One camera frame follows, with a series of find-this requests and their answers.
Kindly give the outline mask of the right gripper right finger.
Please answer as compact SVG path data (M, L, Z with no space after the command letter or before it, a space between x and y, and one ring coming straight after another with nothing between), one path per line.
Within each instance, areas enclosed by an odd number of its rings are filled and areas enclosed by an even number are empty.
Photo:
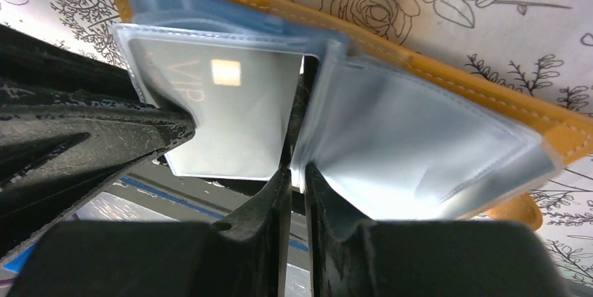
M314 296L567 296L524 224L371 219L306 167Z

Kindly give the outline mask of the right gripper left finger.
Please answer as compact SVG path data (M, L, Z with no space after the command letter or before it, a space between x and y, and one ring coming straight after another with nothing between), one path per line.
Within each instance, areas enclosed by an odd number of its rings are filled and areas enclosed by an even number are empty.
M292 189L279 168L205 222L63 222L36 243L9 296L283 296Z

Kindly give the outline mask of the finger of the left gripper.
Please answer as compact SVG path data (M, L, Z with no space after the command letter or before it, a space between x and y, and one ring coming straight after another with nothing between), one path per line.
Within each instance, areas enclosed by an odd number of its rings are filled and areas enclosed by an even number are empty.
M78 55L1 26L1 107L60 98L123 103L127 108L154 106L141 103L128 73L101 61Z
M135 164L189 140L192 118L148 107L1 110L1 256L13 258Z

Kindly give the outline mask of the orange leather card holder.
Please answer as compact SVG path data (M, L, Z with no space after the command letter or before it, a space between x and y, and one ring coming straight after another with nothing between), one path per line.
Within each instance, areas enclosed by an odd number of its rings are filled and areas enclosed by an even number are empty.
M306 167L375 220L470 218L503 211L533 228L527 196L592 152L592 121L283 0L119 0L114 38L156 38L301 55L284 145L292 185Z

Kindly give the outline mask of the floral patterned table mat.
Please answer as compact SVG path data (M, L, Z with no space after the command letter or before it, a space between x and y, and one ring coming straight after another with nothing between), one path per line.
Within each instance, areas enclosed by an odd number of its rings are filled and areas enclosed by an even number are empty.
M110 27L119 0L1 0L1 26L42 52L124 67ZM333 15L394 47L592 115L592 0L283 0Z

